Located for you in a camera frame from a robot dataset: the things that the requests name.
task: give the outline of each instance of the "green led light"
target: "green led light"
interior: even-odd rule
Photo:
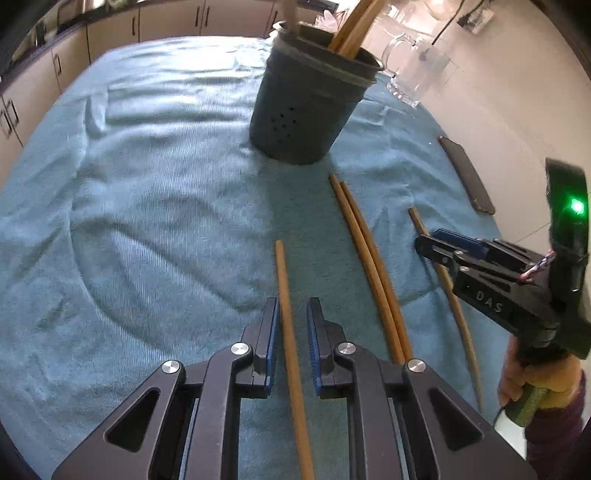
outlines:
[[[570,201],[570,207],[577,215],[582,215],[585,212],[585,204],[580,200],[572,199]]]

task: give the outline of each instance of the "wire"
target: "wire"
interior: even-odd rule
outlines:
[[[433,41],[431,42],[431,45],[435,45],[435,43],[437,42],[437,40],[439,40],[439,38],[443,35],[443,32],[445,32],[447,30],[447,28],[452,24],[452,22],[456,19],[457,15],[460,13],[460,11],[462,10],[462,7],[464,6],[464,3],[466,2],[466,0],[462,0],[460,2],[460,6],[457,7],[456,13],[453,14],[453,17],[451,17],[448,22],[445,24],[445,27],[443,27],[441,29],[441,31],[437,34],[437,37],[435,37],[433,39]]]
[[[478,2],[478,5],[475,6],[472,10],[470,10],[467,14],[462,15],[460,17],[460,19],[457,21],[457,24],[460,25],[460,27],[465,27],[468,24],[468,20],[470,19],[470,16],[476,11],[478,10],[482,5],[484,5],[484,3],[486,2],[486,0],[480,0],[480,2]]]

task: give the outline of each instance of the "chopstick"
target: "chopstick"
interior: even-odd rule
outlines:
[[[343,192],[343,189],[339,184],[337,177],[335,175],[331,175],[329,177],[329,180],[330,184],[333,187],[333,190],[335,191],[337,200],[339,201],[339,205],[341,211],[343,212],[343,216],[345,217],[345,220],[349,225],[349,230],[351,232],[351,236],[353,237],[353,243],[355,243],[355,247],[357,248],[357,252],[359,253],[359,257],[361,258],[361,263],[363,265],[365,274],[369,281],[369,286],[371,287],[375,300],[378,304],[378,310],[380,312],[380,317],[382,319],[382,325],[384,326],[384,330],[386,331],[386,339],[388,341],[390,357],[392,361],[398,364],[403,364],[405,361],[405,357],[402,352],[400,337],[398,336],[396,323],[394,322],[392,311],[390,311],[388,299],[386,297],[384,287],[380,281],[380,277],[376,265],[374,263],[374,259],[372,258],[372,255],[369,252],[369,248],[367,243],[365,242],[365,238],[363,237],[361,227],[359,226],[357,219],[355,218],[353,209],[347,201],[347,197],[345,196],[345,193]]]
[[[368,246],[369,253],[371,254],[372,260],[374,261],[375,268],[378,271],[379,280],[384,288],[384,293],[386,294],[386,299],[388,300],[388,306],[390,308],[390,312],[392,313],[394,323],[396,324],[396,330],[398,332],[398,337],[400,338],[400,345],[402,347],[404,361],[408,362],[413,358],[413,347],[410,343],[410,339],[408,338],[408,332],[406,329],[406,325],[404,324],[404,317],[402,316],[402,311],[400,310],[398,297],[396,296],[394,288],[392,288],[392,282],[390,282],[390,277],[388,275],[388,271],[386,270],[386,265],[384,265],[384,260],[382,260],[382,257],[379,254],[378,247],[376,247],[375,245],[375,241],[371,234],[371,231],[369,230],[367,223],[365,223],[363,214],[357,206],[355,198],[353,198],[353,195],[349,191],[347,184],[344,181],[341,181],[340,186],[343,189],[343,193],[345,194],[347,201],[349,202],[351,210],[353,210],[355,219],[357,220],[359,228],[361,229],[361,233],[363,234],[365,243]]]
[[[372,0],[361,0],[357,6],[353,9],[349,18],[345,21],[340,30],[335,34],[332,41],[329,44],[329,50],[337,52],[341,44],[349,36],[354,26],[361,20],[363,13],[369,8]]]
[[[310,449],[310,437],[306,422],[304,394],[301,386],[300,364],[297,358],[296,334],[291,315],[290,287],[287,280],[285,251],[281,240],[275,242],[277,260],[277,278],[279,282],[279,303],[281,307],[281,324],[283,326],[283,348],[285,350],[285,370],[287,385],[290,392],[291,416],[295,430],[295,444],[300,458],[300,470],[303,480],[314,480],[314,463]]]
[[[374,0],[368,9],[363,12],[359,21],[355,24],[350,34],[343,40],[337,53],[348,59],[354,59],[359,53],[361,44],[374,23],[375,18],[382,11],[384,0]]]
[[[418,210],[415,207],[410,207],[408,209],[408,214],[413,220],[414,226],[418,233],[421,235],[429,235],[429,230],[427,230],[427,227],[425,227],[421,216],[418,214]],[[476,359],[476,351],[474,350],[474,344],[472,343],[472,335],[470,334],[468,323],[466,322],[466,318],[462,312],[460,301],[453,294],[453,282],[449,272],[447,271],[447,268],[435,262],[433,262],[433,268],[435,268],[435,272],[437,272],[437,276],[439,276],[439,282],[441,283],[441,287],[445,292],[449,306],[452,309],[457,328],[460,331],[462,343],[464,344],[464,351],[466,352],[466,357],[468,360],[468,367],[470,369],[470,374],[472,375],[472,385],[476,394],[476,404],[478,405],[478,409],[483,411],[484,394],[482,392],[482,384],[480,383],[480,372],[478,368],[478,361]]]
[[[285,23],[287,23],[287,31],[298,35],[300,33],[300,25],[297,21],[296,15],[296,0],[283,0],[283,16]]]

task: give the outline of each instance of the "black phone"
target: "black phone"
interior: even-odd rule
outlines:
[[[445,150],[460,180],[464,184],[474,210],[494,215],[495,206],[492,204],[491,198],[488,196],[488,192],[468,155],[466,155],[464,148],[446,137],[439,137],[439,143]]]

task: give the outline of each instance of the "kitchen cabinet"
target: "kitchen cabinet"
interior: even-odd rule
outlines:
[[[86,27],[90,61],[95,61],[112,48],[137,43],[139,39],[139,8],[127,10]]]
[[[53,57],[47,50],[2,94],[8,118],[23,145],[59,96]]]
[[[53,68],[60,92],[64,93],[79,74],[89,66],[86,29],[79,28],[51,47]]]
[[[309,10],[303,7],[296,7],[296,17],[298,21],[305,22],[314,25],[316,23],[316,17],[318,15],[322,15],[322,12],[317,12],[316,10]],[[283,5],[282,2],[275,2],[273,4],[273,8],[271,11],[271,16],[269,17],[269,23],[267,24],[267,29],[265,30],[265,37],[269,36],[269,33],[273,30],[273,25],[277,22],[285,20],[285,16],[283,15]]]
[[[273,4],[266,0],[206,0],[201,35],[264,37]]]
[[[22,145],[0,99],[0,188],[21,155]]]
[[[139,41],[199,35],[203,0],[176,0],[139,9]]]

